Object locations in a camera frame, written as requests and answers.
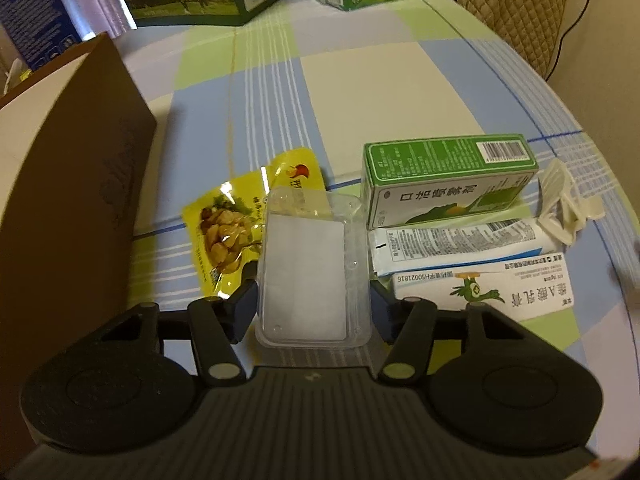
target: plastic packaging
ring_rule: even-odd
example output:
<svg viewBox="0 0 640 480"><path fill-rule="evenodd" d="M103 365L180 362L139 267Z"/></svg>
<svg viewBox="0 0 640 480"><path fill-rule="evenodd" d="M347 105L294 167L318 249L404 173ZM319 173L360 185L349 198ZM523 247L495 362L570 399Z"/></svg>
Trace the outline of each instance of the plastic packaging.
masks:
<svg viewBox="0 0 640 480"><path fill-rule="evenodd" d="M441 310L464 310L467 303L486 303L516 321L574 306L562 253L437 271L398 272L393 284L398 300L424 298Z"/></svg>
<svg viewBox="0 0 640 480"><path fill-rule="evenodd" d="M268 166L232 178L182 210L204 296L228 298L240 286L244 265L260 257L264 202L274 186L324 192L314 153L308 148L283 152Z"/></svg>
<svg viewBox="0 0 640 480"><path fill-rule="evenodd" d="M371 336L364 208L354 196L277 187L258 263L265 346L345 349Z"/></svg>
<svg viewBox="0 0 640 480"><path fill-rule="evenodd" d="M540 228L535 218L452 229L375 229L369 232L369 246L373 270L378 276L500 262L562 248Z"/></svg>
<svg viewBox="0 0 640 480"><path fill-rule="evenodd" d="M573 245L577 232L584 229L587 220L597 220L605 215L599 196L584 198L567 166L559 158L552 160L540 175L542 212L538 222L554 238L566 245ZM560 211L558 219L556 210Z"/></svg>

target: brown cardboard box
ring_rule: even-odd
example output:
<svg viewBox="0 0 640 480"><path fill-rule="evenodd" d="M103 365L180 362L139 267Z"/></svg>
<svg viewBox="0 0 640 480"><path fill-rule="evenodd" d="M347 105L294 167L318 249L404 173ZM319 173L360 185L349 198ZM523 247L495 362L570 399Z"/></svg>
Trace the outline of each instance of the brown cardboard box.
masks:
<svg viewBox="0 0 640 480"><path fill-rule="evenodd" d="M106 34L0 98L0 470L34 446L30 372L124 310L155 127Z"/></svg>

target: checkered tablecloth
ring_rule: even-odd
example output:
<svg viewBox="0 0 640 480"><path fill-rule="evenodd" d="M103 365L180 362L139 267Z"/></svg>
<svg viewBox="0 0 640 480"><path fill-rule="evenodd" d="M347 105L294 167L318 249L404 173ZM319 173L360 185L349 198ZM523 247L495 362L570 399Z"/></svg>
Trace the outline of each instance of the checkered tablecloth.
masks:
<svg viewBox="0 0 640 480"><path fill-rule="evenodd" d="M632 455L640 436L640 232L616 177L554 92L494 33L452 0L401 0L340 12L283 0L241 28L142 28L118 47L159 128L140 202L130 302L185 308L200 288L183 205L283 150L312 148L330 189L358 193L364 142L519 132L544 168L559 156L607 215L566 254L575 307L526 322L587 366L604 390L590 446ZM538 181L511 210L458 220L535 215ZM188 343L169 354L193 368ZM255 364L379 366L377 335L345 352L236 347Z"/></svg>

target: green square pattern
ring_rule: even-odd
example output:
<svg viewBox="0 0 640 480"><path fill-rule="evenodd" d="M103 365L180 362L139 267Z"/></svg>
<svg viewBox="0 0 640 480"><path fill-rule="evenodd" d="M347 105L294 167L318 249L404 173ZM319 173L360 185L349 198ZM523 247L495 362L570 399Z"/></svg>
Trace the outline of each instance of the green square pattern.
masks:
<svg viewBox="0 0 640 480"><path fill-rule="evenodd" d="M422 0L397 0L387 4L414 38L420 40L456 40L460 35L438 13Z"/></svg>
<svg viewBox="0 0 640 480"><path fill-rule="evenodd" d="M456 30L467 40L499 40L489 27L453 0L425 0L437 14L449 23L455 23Z"/></svg>
<svg viewBox="0 0 640 480"><path fill-rule="evenodd" d="M559 350L566 350L580 339L580 329L572 308L527 319L520 324Z"/></svg>
<svg viewBox="0 0 640 480"><path fill-rule="evenodd" d="M282 5L271 7L244 27L191 27L175 88L298 56L289 13Z"/></svg>

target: blue stripe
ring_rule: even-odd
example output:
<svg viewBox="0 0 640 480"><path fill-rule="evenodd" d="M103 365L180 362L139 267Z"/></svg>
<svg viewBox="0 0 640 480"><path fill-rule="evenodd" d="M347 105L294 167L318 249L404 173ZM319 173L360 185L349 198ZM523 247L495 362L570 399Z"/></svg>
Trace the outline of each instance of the blue stripe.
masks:
<svg viewBox="0 0 640 480"><path fill-rule="evenodd" d="M463 40L420 41L420 46L453 86L486 133L518 132L540 136L536 124L486 61Z"/></svg>
<svg viewBox="0 0 640 480"><path fill-rule="evenodd" d="M524 102L529 105L529 109L533 115L539 121L543 133L550 133L552 130L552 123L546 118L545 114L540 113L540 108L543 108L542 101L538 99L538 95L532 92L532 89L527 85L529 78L521 74L518 69L517 63L513 63L513 59L507 56L499 48L492 48L492 45L485 41L472 41L472 43L478 47L487 61L493 63L496 70L500 72L504 80L510 84L510 86L520 95Z"/></svg>
<svg viewBox="0 0 640 480"><path fill-rule="evenodd" d="M334 170L332 170L329 164L329 157L324 149L324 143L322 142L322 135L320 134L320 127L316 121L316 113L314 107L311 104L311 97L309 95L308 87L306 86L305 73L302 70L302 62L300 58L289 59L290 65L293 67L293 75L298 86L298 95L300 97L300 107L302 108L302 115L305 118L306 129L308 131L309 140L311 141L311 150L314 152L320 169L322 170L322 176L325 177L327 182L331 182L334 179Z"/></svg>
<svg viewBox="0 0 640 480"><path fill-rule="evenodd" d="M161 235L162 233L169 233L171 231L175 231L178 229L184 229L187 227L187 224L178 224L172 225L171 227L164 227L162 229L156 229L155 231L149 231L148 233L142 233L139 235L134 235L133 240L142 240L142 238L149 238L150 236Z"/></svg>
<svg viewBox="0 0 640 480"><path fill-rule="evenodd" d="M528 89L533 95L540 98L542 106L538 109L538 113L542 116L548 112L549 119L552 121L550 126L555 127L556 130L565 131L571 126L564 124L561 117L561 109L559 108L558 99L550 92L546 83L542 82L540 76L529 68L529 66L523 61L519 54L514 51L506 43L498 43L495 45L498 50L502 51L505 56L509 57L516 68L516 76L522 76L522 81L528 83Z"/></svg>
<svg viewBox="0 0 640 480"><path fill-rule="evenodd" d="M229 76L223 76L174 92L160 160L156 223L179 218L185 204L229 180L229 84Z"/></svg>
<svg viewBox="0 0 640 480"><path fill-rule="evenodd" d="M591 141L583 135L554 139L556 152L568 163L581 193L600 190L612 184L609 168L602 165L591 147Z"/></svg>
<svg viewBox="0 0 640 480"><path fill-rule="evenodd" d="M545 142L548 144L549 148L551 149L551 151L553 152L554 155L557 156L556 154L556 150L554 149L554 147L551 145L551 142L547 139L545 139ZM611 263L611 267L613 268L613 274L616 277L616 281L618 283L618 287L620 288L620 292L623 293L623 287L622 287L622 280L620 280L620 275L618 273L618 269L616 268L616 264L613 261L613 257L611 256L611 252L609 250L609 246L607 245L607 241L605 240L605 237L602 235L602 232L600 231L600 226L598 225L600 222L600 220L596 220L593 222L593 224L596 227L596 231L598 233L598 236L600 237L600 240L602 241L602 245L604 246L604 250L607 253L607 256L609 257L609 261ZM631 339L633 341L634 344L634 358L636 359L636 373L638 374L638 393L640 394L640 361L638 360L638 345L636 343L636 334L634 332L634 325L631 319L631 314L629 313L629 307L625 303L625 312L626 312L626 318L629 322L629 330L631 332Z"/></svg>
<svg viewBox="0 0 640 480"><path fill-rule="evenodd" d="M131 286L138 286L138 285L149 285L149 284L152 285L153 283L161 283L161 282L175 283L177 280L183 279L185 277L184 274L191 274L192 272L196 272L196 268L193 266L190 259L183 265L177 265L177 264L181 264L184 261L185 259L184 256L187 256L187 255L183 254L179 257L179 259L168 258L169 262L164 264L164 266L166 267L164 269L159 269L156 267L155 270L153 271L141 272L140 274L137 274L137 275L131 273L131 275L129 276L129 284ZM185 288L191 288L191 287L188 287L188 286L174 287L174 290L183 290Z"/></svg>
<svg viewBox="0 0 640 480"><path fill-rule="evenodd" d="M355 178L353 180L347 180L346 182L339 182L338 184L331 184L327 186L327 191L331 191L333 189L340 189L341 187L353 186L354 184L359 184L362 180L360 178Z"/></svg>
<svg viewBox="0 0 640 480"><path fill-rule="evenodd" d="M524 251L523 253L518 253L518 254L512 254L511 256L504 256L501 258L491 258L490 260L478 260L476 262L466 262L466 263L460 263L460 264L446 264L446 265L439 265L439 266L428 266L428 267L414 267L412 269L407 269L407 270L394 270L392 272L386 272L385 274L379 274L379 277L382 276L389 276L390 274L393 274L395 272L414 272L414 270L437 270L437 269L450 269L452 267L468 267L471 265L481 265L481 264L494 264L496 262L508 262L510 260L516 260L518 258L529 258L530 256L538 256L539 254L542 254L542 248L541 249L532 249L530 251Z"/></svg>
<svg viewBox="0 0 640 480"><path fill-rule="evenodd" d="M482 56L482 54L480 54L476 48L473 46L473 44L467 39L465 38L459 30L456 29L456 27L454 25L451 24L451 22L447 21L447 19L437 10L435 9L435 7L433 7L432 5L430 5L426 0L422 0L425 5L429 6L431 9L433 9L433 11L439 15L444 22L447 23L447 25L449 25L449 27L451 27L453 30L456 31L456 33L463 39L466 41L466 44L468 44L469 47L471 47L471 49L476 53L476 56L478 56L480 59L482 59L482 61L489 67L489 69L491 70L491 72L494 73L494 75L502 82L502 84L504 85L504 87L509 91L509 93L513 96L514 99L516 99L516 101L518 102L518 104L520 105L520 107L522 108L522 110L524 111L524 113L526 113L527 117L529 117L529 119L531 120L532 123L535 124L536 129L538 130L538 133L540 134L540 137L542 137L542 130L540 129L540 127L538 126L538 123L534 120L534 118L531 116L531 113L529 112L529 109L524 105L524 103L521 101L519 95L516 94L516 92L514 92L511 87L509 85L507 85L507 83L504 82L504 80L502 79L502 77L500 76L500 74L496 71L496 69L491 66L491 64Z"/></svg>
<svg viewBox="0 0 640 480"><path fill-rule="evenodd" d="M162 270L175 269L175 267L192 267L193 260L191 259L191 249L185 247L184 250L178 251L179 253L186 253L176 255L174 254L150 254L148 258L141 258L139 260L132 260L130 266L130 279L134 282L146 282L155 278L163 278L165 274L157 274ZM166 258L158 259L158 256L167 256Z"/></svg>
<svg viewBox="0 0 640 480"><path fill-rule="evenodd" d="M472 43L478 46L485 56L492 58L496 68L511 84L521 88L523 97L529 101L533 113L546 124L545 134L575 130L578 127L546 83L509 45L504 42L480 40Z"/></svg>
<svg viewBox="0 0 640 480"><path fill-rule="evenodd" d="M529 142L535 142L536 140L546 140L546 139L556 139L557 137L566 137L575 134L583 133L582 130L576 130L574 132L563 132L561 134L552 134L552 135L543 135L542 137L538 137L537 139L528 139Z"/></svg>
<svg viewBox="0 0 640 480"><path fill-rule="evenodd" d="M156 294L164 294L165 292L179 292L182 290L190 290L192 288L200 288L200 280L197 276L187 276L186 278L178 278L177 280L164 280L163 282L151 283L154 297ZM180 300L181 298L191 298L192 296L199 296L200 292L182 292L175 296L167 296L165 298L159 298L156 301L162 305L163 301Z"/></svg>

